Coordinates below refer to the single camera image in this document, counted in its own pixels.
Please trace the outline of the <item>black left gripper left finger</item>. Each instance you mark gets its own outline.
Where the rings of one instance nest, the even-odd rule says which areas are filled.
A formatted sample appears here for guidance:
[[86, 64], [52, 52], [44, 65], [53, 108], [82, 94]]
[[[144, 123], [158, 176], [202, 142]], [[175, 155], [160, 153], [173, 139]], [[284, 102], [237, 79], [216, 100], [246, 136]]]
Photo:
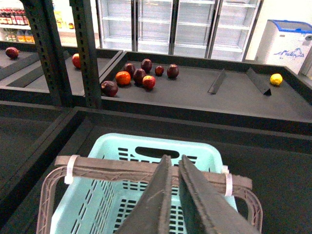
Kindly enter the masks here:
[[140, 200], [117, 234], [168, 234], [172, 195], [171, 157], [163, 155]]

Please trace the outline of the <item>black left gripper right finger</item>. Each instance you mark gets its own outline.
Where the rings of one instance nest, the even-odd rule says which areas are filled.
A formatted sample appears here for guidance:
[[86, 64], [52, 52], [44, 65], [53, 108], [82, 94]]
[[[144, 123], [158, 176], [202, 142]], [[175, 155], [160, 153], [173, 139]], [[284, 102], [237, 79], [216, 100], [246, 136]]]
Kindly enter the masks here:
[[186, 156], [179, 162], [178, 174], [180, 203], [189, 234], [261, 232], [261, 205], [249, 189], [237, 186], [234, 190], [234, 195], [244, 199], [249, 208], [249, 217], [245, 219]]

